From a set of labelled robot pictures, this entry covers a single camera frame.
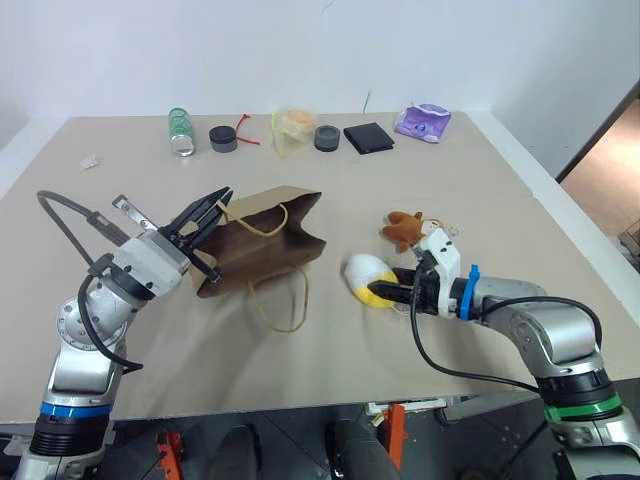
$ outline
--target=black wallet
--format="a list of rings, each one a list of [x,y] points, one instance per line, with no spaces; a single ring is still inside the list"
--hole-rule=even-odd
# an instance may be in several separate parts
[[[347,127],[343,132],[344,136],[358,150],[360,155],[390,150],[395,143],[377,123]]]

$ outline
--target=yellow and white plush toy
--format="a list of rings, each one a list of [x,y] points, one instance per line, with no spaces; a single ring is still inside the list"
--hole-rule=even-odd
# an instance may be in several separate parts
[[[349,288],[358,299],[373,308],[391,308],[393,302],[375,295],[367,285],[377,280],[398,283],[391,268],[374,255],[359,253],[352,255],[344,269]]]

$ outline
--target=blue ring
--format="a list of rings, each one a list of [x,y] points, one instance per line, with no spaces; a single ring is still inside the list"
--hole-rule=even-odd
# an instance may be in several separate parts
[[[100,407],[66,407],[42,402],[40,413],[63,418],[92,418],[109,415],[113,405],[103,405]]]
[[[464,287],[464,293],[462,294],[462,304],[460,305],[460,319],[469,319],[469,309],[471,308],[471,300],[473,298],[473,290],[476,288],[476,283],[480,278],[480,269],[477,265],[471,265],[471,271],[469,272],[469,280]]]

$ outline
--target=white table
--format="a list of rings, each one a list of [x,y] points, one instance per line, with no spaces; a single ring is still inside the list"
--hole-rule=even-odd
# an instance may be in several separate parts
[[[226,185],[238,198],[281,184],[323,192],[303,223],[327,241],[322,256],[307,267],[307,324],[291,335],[272,332],[246,291],[199,299],[185,279],[171,295],[150,303],[130,329],[129,356],[145,368],[123,378],[114,418],[508,389],[435,372],[416,351],[407,317],[367,309],[347,289],[340,269],[352,253],[375,254],[393,266],[415,264],[379,234],[391,210],[421,210],[454,226],[463,274],[478,263],[486,275],[528,280],[589,304],[602,319],[611,378],[638,376],[634,272],[535,160],[490,114],[472,117],[500,153],[465,114],[454,114],[439,145],[391,133],[392,117],[320,116],[339,128],[377,121],[396,141],[391,151],[360,156],[343,137],[334,153],[309,146],[287,159],[270,144],[267,116],[252,117],[241,132],[263,145],[240,144],[230,154],[213,152],[207,131],[234,125],[239,116],[195,117],[198,150],[186,160],[170,153],[165,117],[68,120],[0,200],[0,422],[36,417],[58,349],[55,312],[75,295],[85,271],[39,207],[39,189],[98,209],[129,233],[135,233],[129,221],[111,207],[120,193],[162,224],[193,199]],[[79,162],[91,154],[102,164],[84,171]],[[63,213],[94,257],[113,251],[81,219]],[[302,289],[294,275],[259,293],[270,315],[286,322],[291,291],[297,292],[299,318]],[[436,317],[424,316],[420,324],[426,348],[441,363],[533,382],[515,347],[499,334]]]

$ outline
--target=green soda can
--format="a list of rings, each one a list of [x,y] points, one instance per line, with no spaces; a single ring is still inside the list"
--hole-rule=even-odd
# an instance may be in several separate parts
[[[196,151],[193,125],[184,108],[172,108],[169,112],[169,143],[171,151],[180,157],[188,157]]]

